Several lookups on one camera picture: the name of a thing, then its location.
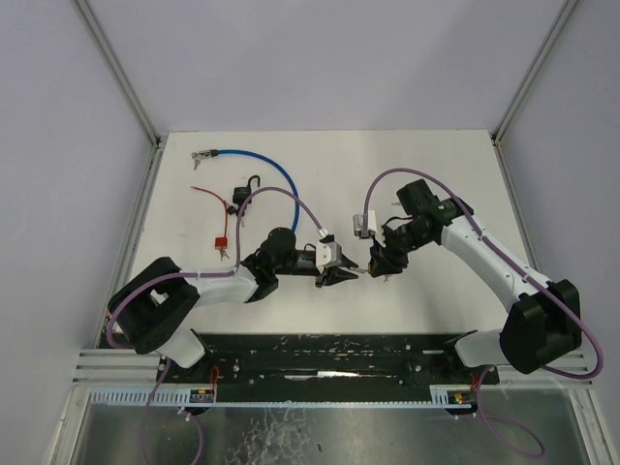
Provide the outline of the black padlock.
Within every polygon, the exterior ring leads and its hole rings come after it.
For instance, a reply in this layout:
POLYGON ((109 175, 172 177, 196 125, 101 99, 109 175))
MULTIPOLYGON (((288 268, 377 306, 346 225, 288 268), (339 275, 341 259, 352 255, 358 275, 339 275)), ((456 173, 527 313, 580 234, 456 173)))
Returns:
POLYGON ((257 174, 250 176, 244 185, 236 186, 232 191, 232 203, 241 206, 252 194, 252 186, 256 184, 257 188, 261 187, 261 177, 257 174))

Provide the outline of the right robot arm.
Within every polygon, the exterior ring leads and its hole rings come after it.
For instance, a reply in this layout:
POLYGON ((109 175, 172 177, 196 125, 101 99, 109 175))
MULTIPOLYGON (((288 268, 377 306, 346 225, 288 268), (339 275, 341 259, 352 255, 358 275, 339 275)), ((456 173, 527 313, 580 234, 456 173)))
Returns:
POLYGON ((355 236, 372 241, 369 274, 399 274, 410 253, 436 243, 468 265, 507 312, 501 328, 454 341, 463 365, 509 365, 530 374, 580 347, 579 294, 570 281, 553 282, 510 255, 475 225, 469 205, 457 197, 440 199, 424 180, 399 189, 397 198, 408 216, 397 228, 378 227, 372 211, 353 218, 355 236))

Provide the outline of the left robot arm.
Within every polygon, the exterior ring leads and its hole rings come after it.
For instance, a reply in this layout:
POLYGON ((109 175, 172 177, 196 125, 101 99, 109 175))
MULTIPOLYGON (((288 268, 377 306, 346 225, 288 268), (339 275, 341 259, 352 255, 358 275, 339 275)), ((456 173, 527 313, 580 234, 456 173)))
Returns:
POLYGON ((109 322, 136 354, 157 353, 187 369, 206 355, 199 336, 184 325, 193 310, 263 300, 278 289, 280 275, 313 277, 322 288, 357 279, 355 268, 333 235, 301 250, 292 230, 276 228, 230 270, 198 273, 182 270, 169 257, 155 260, 110 299, 109 322))

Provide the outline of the keys of black padlock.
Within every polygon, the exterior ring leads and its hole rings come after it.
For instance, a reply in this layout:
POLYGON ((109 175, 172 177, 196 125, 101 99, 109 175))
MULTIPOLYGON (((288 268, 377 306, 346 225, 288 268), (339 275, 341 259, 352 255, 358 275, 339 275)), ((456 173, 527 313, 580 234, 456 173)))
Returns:
POLYGON ((227 207, 227 212, 229 215, 231 216, 235 216, 236 218, 240 219, 240 227, 244 228, 245 227, 245 223, 244 223, 244 212, 240 212, 241 209, 241 205, 240 204, 229 204, 227 207))

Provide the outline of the long shackle brass padlock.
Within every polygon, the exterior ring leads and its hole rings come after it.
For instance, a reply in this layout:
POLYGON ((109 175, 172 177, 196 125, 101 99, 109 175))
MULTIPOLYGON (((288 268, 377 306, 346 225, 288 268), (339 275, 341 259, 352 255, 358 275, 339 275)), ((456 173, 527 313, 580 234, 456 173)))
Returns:
POLYGON ((373 274, 373 263, 372 263, 372 262, 370 262, 370 263, 368 263, 366 266, 360 266, 360 267, 357 269, 357 271, 358 271, 359 273, 361 273, 361 274, 364 274, 364 275, 368 275, 368 276, 373 277, 373 276, 374 276, 374 274, 373 274))

